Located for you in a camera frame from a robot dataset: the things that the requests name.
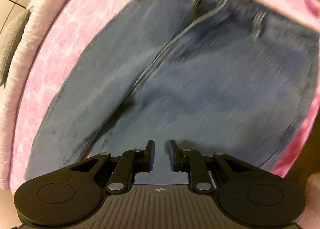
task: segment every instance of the silver screw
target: silver screw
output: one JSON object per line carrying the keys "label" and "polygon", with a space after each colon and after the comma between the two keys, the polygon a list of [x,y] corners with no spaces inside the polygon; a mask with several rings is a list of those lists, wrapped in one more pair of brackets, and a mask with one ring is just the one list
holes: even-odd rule
{"label": "silver screw", "polygon": [[119,183],[119,182],[115,182],[115,183],[111,183],[108,188],[111,189],[111,190],[121,190],[123,189],[124,185]]}
{"label": "silver screw", "polygon": [[209,183],[201,182],[196,185],[196,188],[199,190],[209,190],[211,185]]}

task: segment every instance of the pink bedsheet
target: pink bedsheet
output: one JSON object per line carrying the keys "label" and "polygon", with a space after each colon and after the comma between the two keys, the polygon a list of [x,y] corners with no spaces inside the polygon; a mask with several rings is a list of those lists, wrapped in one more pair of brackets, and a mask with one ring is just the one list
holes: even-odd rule
{"label": "pink bedsheet", "polygon": [[[22,94],[13,143],[10,174],[12,192],[25,181],[31,146],[46,110],[69,75],[81,52],[130,0],[68,0],[38,52]],[[320,30],[319,20],[308,12],[305,0],[260,0],[299,22]],[[319,107],[317,88],[309,115],[273,172],[284,176],[299,155]]]}

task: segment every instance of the denim pants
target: denim pants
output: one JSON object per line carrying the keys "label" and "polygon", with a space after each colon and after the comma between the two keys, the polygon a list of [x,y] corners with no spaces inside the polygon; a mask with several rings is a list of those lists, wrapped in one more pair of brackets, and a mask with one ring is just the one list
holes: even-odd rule
{"label": "denim pants", "polygon": [[32,146],[26,179],[156,143],[136,183],[187,183],[168,142],[270,170],[313,99],[317,32],[254,0],[133,0],[83,51]]}

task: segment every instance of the bed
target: bed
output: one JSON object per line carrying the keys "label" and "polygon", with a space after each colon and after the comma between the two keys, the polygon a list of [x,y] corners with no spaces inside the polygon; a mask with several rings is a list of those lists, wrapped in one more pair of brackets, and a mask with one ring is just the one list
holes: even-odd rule
{"label": "bed", "polygon": [[[19,93],[15,95],[16,101],[18,101],[18,108],[12,117],[15,124],[10,120],[11,123],[6,123],[5,128],[0,127],[0,141],[1,137],[5,135],[5,143],[9,145],[5,149],[7,151],[6,158],[9,158],[9,161],[6,162],[7,166],[0,166],[0,170],[3,170],[0,187],[6,188],[9,185],[14,193],[25,182],[24,173],[31,153],[32,142],[52,98],[59,91],[87,44],[129,1],[67,0],[59,15],[54,21],[52,20],[53,23],[50,24],[51,27],[41,46],[37,47],[38,51],[35,53],[33,64],[25,66],[25,79],[23,80],[22,77],[19,81],[19,86],[22,89],[20,95]],[[320,21],[312,7],[313,0],[259,1],[320,31]],[[300,154],[318,112],[319,84],[318,77],[318,88],[309,114],[294,141],[273,168],[274,174],[285,176]]]}

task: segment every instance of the pink and white fabric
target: pink and white fabric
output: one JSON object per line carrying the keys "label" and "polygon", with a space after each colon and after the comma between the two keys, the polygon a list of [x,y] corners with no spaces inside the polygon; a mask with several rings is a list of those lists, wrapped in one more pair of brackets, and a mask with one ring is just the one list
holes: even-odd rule
{"label": "pink and white fabric", "polygon": [[[21,98],[13,142],[10,174],[12,192],[25,181],[24,173],[32,142],[52,98],[87,44],[129,1],[68,0],[52,25],[31,68]],[[320,30],[320,22],[307,10],[305,0],[259,1]],[[275,174],[284,176],[299,155],[318,112],[319,99],[318,87],[308,117],[286,154],[273,169]]]}

